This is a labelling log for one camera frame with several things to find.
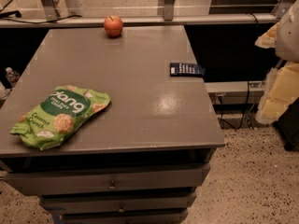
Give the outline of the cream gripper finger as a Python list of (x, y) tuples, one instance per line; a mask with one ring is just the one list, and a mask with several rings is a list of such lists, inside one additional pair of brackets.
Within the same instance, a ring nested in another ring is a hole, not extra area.
[(262, 49), (272, 49), (276, 46), (276, 38), (278, 31), (278, 22), (268, 29), (264, 34), (259, 36), (255, 41), (255, 45)]
[(261, 124), (271, 124), (298, 98), (299, 63), (286, 62), (280, 69), (272, 68), (266, 76), (255, 119)]

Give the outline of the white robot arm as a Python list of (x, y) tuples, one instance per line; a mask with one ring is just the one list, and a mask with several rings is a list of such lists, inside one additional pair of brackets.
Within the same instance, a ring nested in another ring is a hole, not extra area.
[(255, 41), (259, 48), (275, 50), (285, 61), (283, 67), (271, 68), (266, 76), (256, 120), (261, 124), (277, 121), (299, 98), (299, 0), (279, 22)]

